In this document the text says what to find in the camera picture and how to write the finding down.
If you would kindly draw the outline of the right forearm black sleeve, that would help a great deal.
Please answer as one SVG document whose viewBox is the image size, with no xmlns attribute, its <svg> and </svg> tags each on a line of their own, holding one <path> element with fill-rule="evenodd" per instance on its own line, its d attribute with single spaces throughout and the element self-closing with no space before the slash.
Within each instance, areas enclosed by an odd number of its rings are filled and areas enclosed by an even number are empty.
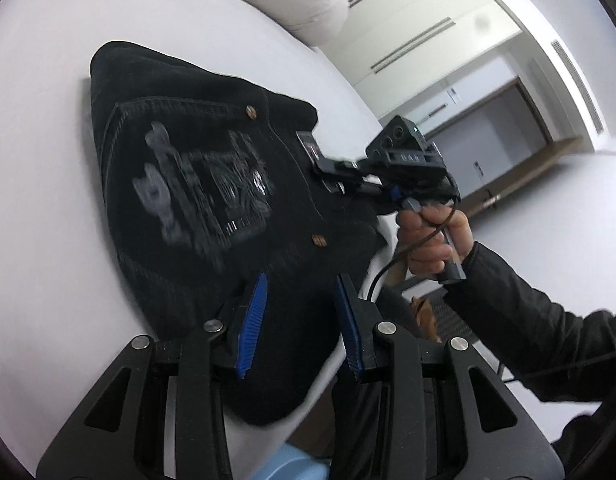
<svg viewBox="0 0 616 480">
<path fill-rule="evenodd" d="M 542 402 L 616 398 L 616 314 L 566 311 L 476 243 L 445 302 Z"/>
</svg>

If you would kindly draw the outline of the person's right hand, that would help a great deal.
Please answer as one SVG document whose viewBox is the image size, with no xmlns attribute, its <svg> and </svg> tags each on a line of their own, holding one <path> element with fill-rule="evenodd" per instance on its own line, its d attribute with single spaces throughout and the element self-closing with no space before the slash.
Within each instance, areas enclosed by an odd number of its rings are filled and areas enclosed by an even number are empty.
<svg viewBox="0 0 616 480">
<path fill-rule="evenodd" d="M 454 248 L 446 242 L 443 232 L 436 232 L 450 215 L 451 208 L 442 205 L 424 206 L 420 212 L 402 210 L 397 216 L 398 245 L 410 248 L 408 270 L 414 275 L 432 276 L 445 270 L 445 262 L 456 256 L 462 262 L 474 246 L 474 236 L 468 217 L 456 211 L 446 228 Z"/>
</svg>

